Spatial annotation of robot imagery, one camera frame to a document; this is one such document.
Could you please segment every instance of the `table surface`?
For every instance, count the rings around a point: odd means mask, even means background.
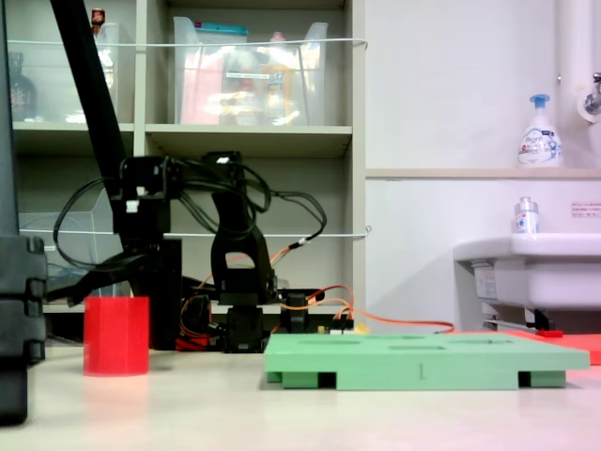
[[[81,348],[47,354],[3,451],[601,449],[601,366],[566,389],[284,391],[257,354],[154,352],[130,378],[85,378]]]

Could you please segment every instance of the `clear plastic bin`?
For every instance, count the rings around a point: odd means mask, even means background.
[[[177,44],[198,44],[194,24],[174,18]],[[307,39],[324,39],[314,23]],[[177,124],[324,124],[325,44],[176,47]]]
[[[100,62],[117,120],[129,123],[133,121],[135,49],[112,45],[118,43],[132,43],[123,26],[103,25],[97,38]],[[14,120],[85,123],[62,45],[9,43],[8,51]]]
[[[20,213],[19,226],[22,235],[40,237],[44,240],[46,256],[48,258],[48,289],[72,285],[80,280],[86,273],[71,266],[54,247],[52,230],[56,212]],[[74,232],[112,232],[113,213],[108,196],[104,191],[99,196],[92,211],[74,211],[69,213],[61,230]],[[105,259],[119,254],[123,247],[117,235],[89,234],[89,233],[61,233],[59,235],[61,248],[67,254],[78,260],[90,263],[99,263]],[[121,283],[110,287],[95,290],[93,295],[100,296],[129,296],[129,284]]]

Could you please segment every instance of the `black post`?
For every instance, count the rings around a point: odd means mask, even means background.
[[[19,234],[5,2],[0,0],[0,235]]]
[[[19,236],[5,0],[0,0],[0,425],[27,418],[27,368],[44,359],[46,256]]]
[[[126,157],[125,148],[84,0],[51,0],[51,3],[84,109],[100,174],[116,179],[119,165]],[[109,196],[118,194],[114,183],[105,183],[105,186]]]

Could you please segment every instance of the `red object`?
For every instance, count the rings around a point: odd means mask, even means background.
[[[209,346],[209,334],[185,336],[176,340],[176,350],[207,350]]]
[[[601,334],[574,334],[561,337],[546,337],[539,334],[531,334],[522,331],[490,332],[491,334],[510,334],[529,338],[530,340],[542,341],[551,345],[564,346],[573,350],[586,350],[591,356],[591,365],[601,365]],[[470,332],[458,332],[457,334],[482,334]]]
[[[538,336],[542,336],[543,338],[562,338],[563,331],[537,331],[536,334]]]
[[[148,372],[148,298],[86,298],[84,374],[135,376]]]

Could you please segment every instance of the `pipe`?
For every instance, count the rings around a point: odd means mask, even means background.
[[[593,92],[593,0],[557,0],[559,61],[562,81],[559,96],[559,126],[570,133],[584,117],[584,99]]]
[[[597,129],[601,119],[584,109],[593,92],[594,0],[557,0],[558,57],[562,77],[557,123],[568,167],[598,167]]]

